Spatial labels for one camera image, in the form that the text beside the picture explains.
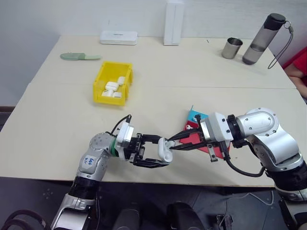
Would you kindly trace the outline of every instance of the gray floor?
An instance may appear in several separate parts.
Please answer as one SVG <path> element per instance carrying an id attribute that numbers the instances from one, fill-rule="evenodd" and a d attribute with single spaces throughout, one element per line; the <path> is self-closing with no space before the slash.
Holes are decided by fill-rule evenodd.
<path id="1" fill-rule="evenodd" d="M 2 225 L 5 219 L 18 209 L 36 211 L 51 223 L 63 196 L 69 190 L 70 183 L 0 177 L 0 185 L 0 196 L 3 198 L 0 212 Z M 228 190 L 238 193 L 227 195 Z M 133 202 L 139 204 L 142 210 L 141 229 L 164 230 L 166 207 L 176 201 L 192 206 L 206 229 L 217 229 L 214 225 L 216 215 L 225 213 L 226 198 L 240 197 L 250 190 L 264 201 L 271 201 L 270 191 L 255 192 L 255 188 L 225 190 L 220 187 L 173 184 L 101 183 L 101 229 L 111 229 L 119 211 Z M 233 229 L 286 230 L 278 205 L 279 199 L 275 191 L 272 206 L 267 206 L 250 195 L 242 199 L 228 199 L 227 213 L 233 217 Z"/>

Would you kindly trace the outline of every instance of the white object in bin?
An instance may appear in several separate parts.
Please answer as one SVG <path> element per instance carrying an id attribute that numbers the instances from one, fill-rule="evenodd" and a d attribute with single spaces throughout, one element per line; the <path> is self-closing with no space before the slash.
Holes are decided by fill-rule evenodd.
<path id="1" fill-rule="evenodd" d="M 118 90 L 119 84 L 117 82 L 113 82 L 113 81 L 108 81 L 106 83 L 105 89 L 106 90 L 113 90 L 116 91 Z"/>
<path id="2" fill-rule="evenodd" d="M 184 2 L 170 0 L 166 5 L 164 45 L 179 45 L 183 22 Z"/>
<path id="3" fill-rule="evenodd" d="M 112 97 L 114 91 L 113 90 L 105 90 L 102 92 L 101 96 L 104 96 L 104 97 Z"/>
<path id="4" fill-rule="evenodd" d="M 125 77 L 123 77 L 123 76 L 119 77 L 118 80 L 117 80 L 117 83 L 118 83 L 119 85 L 123 85 L 124 82 L 125 82 Z"/>
<path id="5" fill-rule="evenodd" d="M 100 35 L 101 44 L 136 45 L 138 33 L 135 31 L 103 31 Z"/>
<path id="6" fill-rule="evenodd" d="M 121 92 L 114 92 L 112 97 L 121 98 Z"/>
<path id="7" fill-rule="evenodd" d="M 174 141 L 167 141 L 165 138 L 160 138 L 158 141 L 158 155 L 159 157 L 166 162 L 173 161 L 173 152 L 170 147 L 174 147 Z"/>

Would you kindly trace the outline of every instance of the stainless steel cup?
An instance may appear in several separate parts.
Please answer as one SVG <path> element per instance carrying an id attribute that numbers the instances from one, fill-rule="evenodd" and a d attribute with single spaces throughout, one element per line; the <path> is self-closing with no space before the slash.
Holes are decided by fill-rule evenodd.
<path id="1" fill-rule="evenodd" d="M 233 59 L 237 54 L 238 50 L 242 46 L 243 42 L 234 37 L 230 37 L 227 39 L 225 47 L 222 51 L 222 56 L 226 59 Z"/>

